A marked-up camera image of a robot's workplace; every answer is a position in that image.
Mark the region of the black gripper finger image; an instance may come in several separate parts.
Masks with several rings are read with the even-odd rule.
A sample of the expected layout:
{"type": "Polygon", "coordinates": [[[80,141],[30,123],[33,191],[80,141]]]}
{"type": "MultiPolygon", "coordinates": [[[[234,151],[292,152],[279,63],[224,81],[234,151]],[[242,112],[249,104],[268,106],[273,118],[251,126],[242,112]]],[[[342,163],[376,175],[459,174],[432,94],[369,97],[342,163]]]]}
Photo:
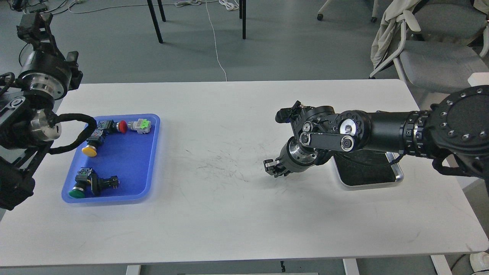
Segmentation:
{"type": "Polygon", "coordinates": [[[70,82],[68,90],[72,91],[78,89],[83,78],[83,73],[79,70],[78,65],[79,52],[68,52],[66,56],[66,64],[71,71],[70,82]]]}
{"type": "Polygon", "coordinates": [[[30,13],[21,17],[17,26],[17,36],[32,45],[34,51],[41,51],[52,56],[59,55],[54,35],[51,33],[51,13],[30,13]]]}

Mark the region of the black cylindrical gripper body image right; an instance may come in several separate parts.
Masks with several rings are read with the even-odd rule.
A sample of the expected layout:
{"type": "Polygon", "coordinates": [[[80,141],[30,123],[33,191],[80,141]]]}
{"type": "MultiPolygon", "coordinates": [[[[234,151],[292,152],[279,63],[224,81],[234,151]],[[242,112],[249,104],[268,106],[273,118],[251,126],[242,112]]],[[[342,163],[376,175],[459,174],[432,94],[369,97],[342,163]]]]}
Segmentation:
{"type": "Polygon", "coordinates": [[[316,153],[304,151],[296,139],[291,137],[281,149],[277,160],[291,173],[300,173],[315,165],[316,153]]]}

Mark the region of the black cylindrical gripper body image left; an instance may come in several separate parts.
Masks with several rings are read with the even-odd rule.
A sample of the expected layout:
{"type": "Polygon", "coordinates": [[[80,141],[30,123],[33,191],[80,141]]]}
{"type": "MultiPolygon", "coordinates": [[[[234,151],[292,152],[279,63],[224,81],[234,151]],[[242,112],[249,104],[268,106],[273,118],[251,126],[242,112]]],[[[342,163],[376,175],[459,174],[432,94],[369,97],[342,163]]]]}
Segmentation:
{"type": "Polygon", "coordinates": [[[72,71],[65,60],[35,50],[23,65],[19,81],[23,92],[40,92],[59,100],[68,93],[71,77],[72,71]]]}

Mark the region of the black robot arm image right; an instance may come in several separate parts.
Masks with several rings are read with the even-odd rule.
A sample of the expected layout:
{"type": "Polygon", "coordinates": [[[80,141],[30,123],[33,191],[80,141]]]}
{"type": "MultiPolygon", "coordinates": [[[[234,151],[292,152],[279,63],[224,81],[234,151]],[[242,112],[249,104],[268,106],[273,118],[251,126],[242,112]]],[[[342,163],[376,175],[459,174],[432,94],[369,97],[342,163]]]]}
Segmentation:
{"type": "Polygon", "coordinates": [[[480,85],[454,92],[428,111],[336,113],[332,106],[297,101],[276,114],[276,122],[291,125],[293,136],[278,158],[264,160],[264,169],[287,176],[333,155],[369,150],[428,158],[442,175],[488,181],[488,99],[488,85],[480,85]]]}

